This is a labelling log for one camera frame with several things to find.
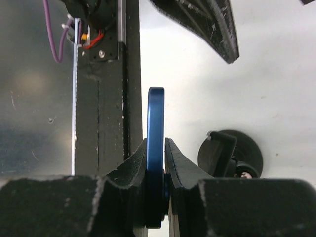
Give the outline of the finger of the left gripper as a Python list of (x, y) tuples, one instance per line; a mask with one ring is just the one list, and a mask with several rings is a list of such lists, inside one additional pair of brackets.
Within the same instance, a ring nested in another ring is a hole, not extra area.
[(203, 39), (228, 64), (239, 58), (229, 0), (152, 0), (163, 15)]

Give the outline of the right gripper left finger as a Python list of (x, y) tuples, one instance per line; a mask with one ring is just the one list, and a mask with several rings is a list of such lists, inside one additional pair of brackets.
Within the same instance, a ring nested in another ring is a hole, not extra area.
[(6, 178), (3, 237), (145, 237), (146, 141), (104, 175)]

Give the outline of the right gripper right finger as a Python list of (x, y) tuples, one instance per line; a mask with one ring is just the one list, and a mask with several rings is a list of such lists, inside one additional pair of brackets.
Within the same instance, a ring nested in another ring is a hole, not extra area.
[(316, 191), (300, 179), (214, 178), (165, 141), (172, 237), (313, 237)]

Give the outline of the black round base stand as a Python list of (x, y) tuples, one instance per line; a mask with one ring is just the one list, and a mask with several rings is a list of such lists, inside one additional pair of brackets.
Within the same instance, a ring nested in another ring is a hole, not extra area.
[(257, 143), (238, 130), (209, 131), (199, 148), (199, 168), (213, 177), (260, 178), (263, 155)]

